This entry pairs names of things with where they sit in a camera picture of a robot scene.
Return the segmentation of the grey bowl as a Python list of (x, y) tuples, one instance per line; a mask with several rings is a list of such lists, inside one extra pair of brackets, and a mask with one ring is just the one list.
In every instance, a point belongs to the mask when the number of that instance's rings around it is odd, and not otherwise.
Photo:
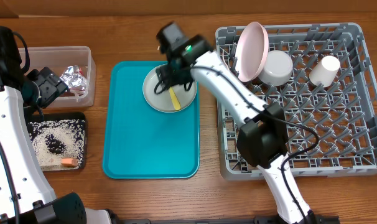
[(265, 84), (281, 86), (289, 81), (292, 69), (293, 62), (290, 55), (280, 50), (273, 50), (268, 53), (258, 78)]

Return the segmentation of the white plastic knife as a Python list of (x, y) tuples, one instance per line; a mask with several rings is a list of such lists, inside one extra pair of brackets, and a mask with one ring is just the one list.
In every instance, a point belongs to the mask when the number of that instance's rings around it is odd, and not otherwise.
[(230, 55), (229, 55), (228, 51), (223, 49), (221, 56), (222, 56), (223, 63), (225, 64), (225, 67), (230, 71), (230, 73), (233, 76), (235, 76), (235, 73), (234, 73), (234, 71), (232, 71), (232, 68), (231, 68), (231, 65), (230, 65)]

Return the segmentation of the white paper cup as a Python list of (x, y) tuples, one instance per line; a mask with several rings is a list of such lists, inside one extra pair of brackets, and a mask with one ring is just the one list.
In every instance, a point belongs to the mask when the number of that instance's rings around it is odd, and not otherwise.
[(309, 80), (315, 86), (323, 85), (324, 88), (329, 87), (339, 69), (340, 61), (338, 58), (331, 55), (325, 56), (310, 72)]

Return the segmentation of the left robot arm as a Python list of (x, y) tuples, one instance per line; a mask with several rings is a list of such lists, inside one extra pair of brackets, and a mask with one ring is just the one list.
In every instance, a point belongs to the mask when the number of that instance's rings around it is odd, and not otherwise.
[(0, 223), (119, 223), (111, 210), (86, 208), (75, 192), (58, 198), (45, 178), (26, 120), (67, 85), (47, 67), (30, 70), (18, 37), (0, 26)]

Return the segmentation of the grey round plate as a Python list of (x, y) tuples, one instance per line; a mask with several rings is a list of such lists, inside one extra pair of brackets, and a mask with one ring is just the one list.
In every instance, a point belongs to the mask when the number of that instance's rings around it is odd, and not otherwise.
[[(156, 68), (153, 68), (145, 77), (144, 83), (142, 86), (143, 95), (147, 103), (157, 111), (165, 113), (174, 113), (178, 112), (174, 110), (172, 101), (169, 95), (169, 89), (162, 91), (162, 89), (156, 89), (156, 84), (159, 81), (156, 75)], [(174, 92), (179, 99), (181, 110), (186, 109), (195, 99), (197, 95), (197, 83), (193, 82), (191, 89), (184, 89), (183, 85), (176, 85), (172, 87)]]

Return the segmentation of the orange food cube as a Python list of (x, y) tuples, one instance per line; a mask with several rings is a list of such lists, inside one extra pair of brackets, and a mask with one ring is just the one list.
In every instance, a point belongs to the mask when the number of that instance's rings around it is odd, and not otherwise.
[(61, 159), (61, 165), (64, 167), (77, 167), (78, 159), (75, 158), (63, 158)]

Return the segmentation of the aluminium foil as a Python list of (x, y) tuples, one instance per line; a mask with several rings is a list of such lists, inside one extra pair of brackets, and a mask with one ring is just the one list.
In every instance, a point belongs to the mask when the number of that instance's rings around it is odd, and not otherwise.
[(76, 95), (83, 95), (86, 91), (87, 80), (78, 65), (67, 67), (60, 79), (68, 86), (68, 91)]

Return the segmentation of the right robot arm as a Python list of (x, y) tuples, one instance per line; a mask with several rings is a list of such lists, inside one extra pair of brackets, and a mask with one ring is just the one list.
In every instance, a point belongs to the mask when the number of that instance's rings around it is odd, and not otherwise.
[(267, 104), (251, 93), (201, 35), (189, 39), (170, 22), (156, 38), (167, 64), (156, 70), (159, 81), (154, 93), (159, 95), (176, 85), (189, 90), (193, 82), (206, 87), (232, 115), (239, 129), (236, 147), (245, 161), (263, 174), (277, 205), (278, 223), (316, 223), (289, 165), (297, 154), (289, 154), (286, 147), (287, 126), (310, 133), (314, 130), (286, 121), (279, 103)]

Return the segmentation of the yellow plastic spoon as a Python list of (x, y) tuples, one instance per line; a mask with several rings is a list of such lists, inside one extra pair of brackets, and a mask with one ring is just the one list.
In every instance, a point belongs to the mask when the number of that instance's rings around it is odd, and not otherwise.
[(174, 110), (176, 110), (176, 111), (181, 110), (181, 105), (180, 105), (179, 99), (177, 98), (177, 96), (174, 92), (174, 89), (172, 87), (169, 88), (169, 95), (170, 95)]

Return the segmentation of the white round plate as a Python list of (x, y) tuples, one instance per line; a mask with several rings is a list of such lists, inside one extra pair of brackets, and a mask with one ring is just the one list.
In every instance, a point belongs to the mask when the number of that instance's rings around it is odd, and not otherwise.
[(238, 79), (247, 83), (262, 71), (269, 52), (269, 38), (266, 29), (258, 22), (251, 22), (242, 31), (236, 46), (235, 70)]

